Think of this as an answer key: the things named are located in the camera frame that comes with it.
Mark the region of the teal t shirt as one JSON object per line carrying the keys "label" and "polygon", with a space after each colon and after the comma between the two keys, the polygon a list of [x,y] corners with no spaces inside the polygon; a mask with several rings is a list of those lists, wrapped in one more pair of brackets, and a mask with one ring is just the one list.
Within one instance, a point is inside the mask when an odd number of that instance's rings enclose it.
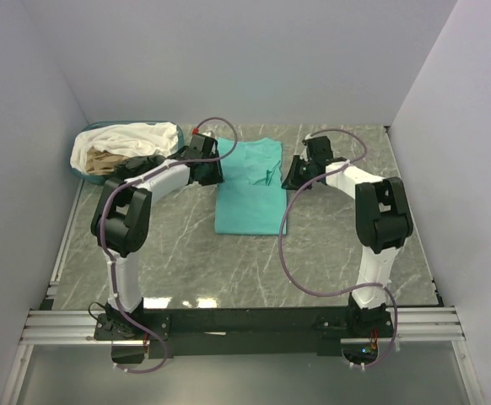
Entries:
{"label": "teal t shirt", "polygon": [[234,143],[219,139],[224,181],[218,184],[215,233],[277,235],[287,207],[282,188],[283,145],[263,138]]}

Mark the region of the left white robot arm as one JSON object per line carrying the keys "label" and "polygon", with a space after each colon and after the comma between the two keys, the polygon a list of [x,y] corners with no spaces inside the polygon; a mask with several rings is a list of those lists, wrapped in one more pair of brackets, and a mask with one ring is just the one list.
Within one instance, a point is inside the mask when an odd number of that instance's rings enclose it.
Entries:
{"label": "left white robot arm", "polygon": [[223,181],[218,141],[211,132],[197,129],[190,143],[170,156],[126,159],[105,181],[90,230],[107,266],[110,295],[105,312],[122,337],[136,338],[144,328],[138,252],[148,237],[153,205],[184,186]]}

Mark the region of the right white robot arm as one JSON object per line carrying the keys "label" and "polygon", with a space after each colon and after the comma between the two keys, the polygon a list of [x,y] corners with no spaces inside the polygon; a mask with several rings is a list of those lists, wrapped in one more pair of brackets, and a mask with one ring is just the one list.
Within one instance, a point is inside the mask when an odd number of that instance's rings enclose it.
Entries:
{"label": "right white robot arm", "polygon": [[386,303],[393,263],[413,233],[413,219],[402,179],[370,174],[351,159],[337,158],[323,131],[302,141],[305,149],[293,156],[284,190],[301,192],[315,182],[335,188],[354,200],[355,231],[362,245],[356,287],[345,289],[357,309],[346,315],[350,333],[363,337],[375,327],[371,312]]}

